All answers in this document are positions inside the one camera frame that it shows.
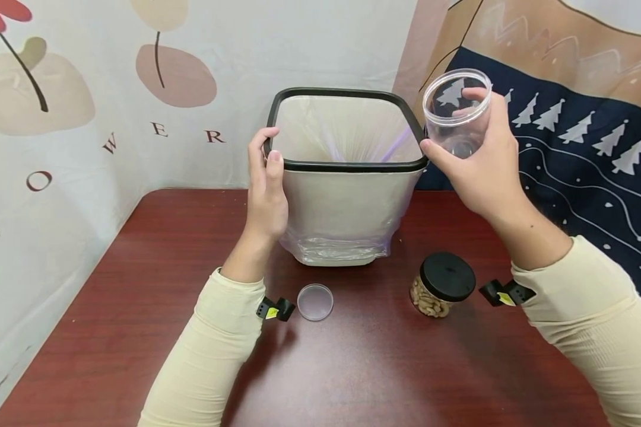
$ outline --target black lid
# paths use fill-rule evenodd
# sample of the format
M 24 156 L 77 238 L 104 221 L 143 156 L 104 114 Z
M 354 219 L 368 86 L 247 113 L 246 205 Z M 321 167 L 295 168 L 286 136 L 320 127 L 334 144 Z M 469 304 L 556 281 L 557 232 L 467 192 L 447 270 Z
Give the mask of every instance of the black lid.
M 420 279 L 429 293 L 448 301 L 459 302 L 475 289 L 475 273 L 453 253 L 437 252 L 429 255 L 420 266 Z

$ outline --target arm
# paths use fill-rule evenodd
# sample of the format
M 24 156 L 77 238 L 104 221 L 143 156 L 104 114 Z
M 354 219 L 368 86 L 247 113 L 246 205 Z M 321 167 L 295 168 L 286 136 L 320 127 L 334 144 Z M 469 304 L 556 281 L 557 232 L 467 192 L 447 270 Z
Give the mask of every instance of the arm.
M 484 94 L 464 89 L 468 98 Z M 641 426 L 641 297 L 619 265 L 584 238 L 569 238 L 524 195 L 504 99 L 492 94 L 473 156 L 461 160 L 430 140 L 421 147 L 495 229 L 515 281 L 537 293 L 522 307 L 530 323 L 585 375 L 612 426 Z
M 612 426 L 641 426 L 641 297 L 627 273 L 533 208 L 502 224 L 492 221 L 515 281 L 537 293 L 522 306 L 532 326 L 586 377 Z
M 235 378 L 261 334 L 256 310 L 271 248 L 285 230 L 283 162 L 261 145 L 276 129 L 263 129 L 249 145 L 247 225 L 222 269 L 209 277 L 195 311 L 157 375 L 139 427 L 217 427 Z

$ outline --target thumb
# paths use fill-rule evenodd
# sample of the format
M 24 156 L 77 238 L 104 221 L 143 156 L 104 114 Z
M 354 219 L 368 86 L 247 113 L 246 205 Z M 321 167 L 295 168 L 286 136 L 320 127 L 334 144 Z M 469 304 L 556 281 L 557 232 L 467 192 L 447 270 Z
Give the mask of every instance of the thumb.
M 282 174 L 285 163 L 282 160 L 280 151 L 272 150 L 268 153 L 266 162 L 266 192 L 282 191 Z
M 420 143 L 420 149 L 425 156 L 430 159 L 434 166 L 449 176 L 456 170 L 456 166 L 462 160 L 447 152 L 439 144 L 435 144 L 431 139 L 423 139 Z

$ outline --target trash can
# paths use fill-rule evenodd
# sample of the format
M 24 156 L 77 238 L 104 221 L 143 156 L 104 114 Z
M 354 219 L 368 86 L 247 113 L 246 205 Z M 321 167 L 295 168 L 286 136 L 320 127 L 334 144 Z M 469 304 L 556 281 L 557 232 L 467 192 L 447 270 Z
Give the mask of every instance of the trash can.
M 357 266 L 389 243 L 427 166 L 413 111 L 381 91 L 295 87 L 275 96 L 264 145 L 280 151 L 290 205 L 280 243 L 304 265 Z

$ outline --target navy blue fabric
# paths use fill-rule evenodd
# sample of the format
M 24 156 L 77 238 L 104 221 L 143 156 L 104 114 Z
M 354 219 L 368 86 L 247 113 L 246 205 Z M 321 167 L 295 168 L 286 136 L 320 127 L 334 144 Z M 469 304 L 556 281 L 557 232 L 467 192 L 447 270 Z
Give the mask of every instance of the navy blue fabric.
M 519 142 L 522 185 L 535 205 L 571 235 L 582 234 L 617 261 L 632 276 L 641 293 L 641 153 L 630 165 L 633 175 L 613 164 L 641 140 L 641 108 L 621 101 L 573 93 L 555 82 L 525 75 L 467 49 L 459 49 L 449 69 L 476 68 L 493 82 L 493 90 L 512 88 L 509 119 L 519 116 L 537 96 L 531 120 L 565 99 L 555 132 L 532 123 L 511 129 Z M 590 112 L 584 142 L 564 144 L 559 135 Z M 628 120 L 612 156 L 592 145 Z M 421 176 L 417 189 L 452 189 L 433 165 Z

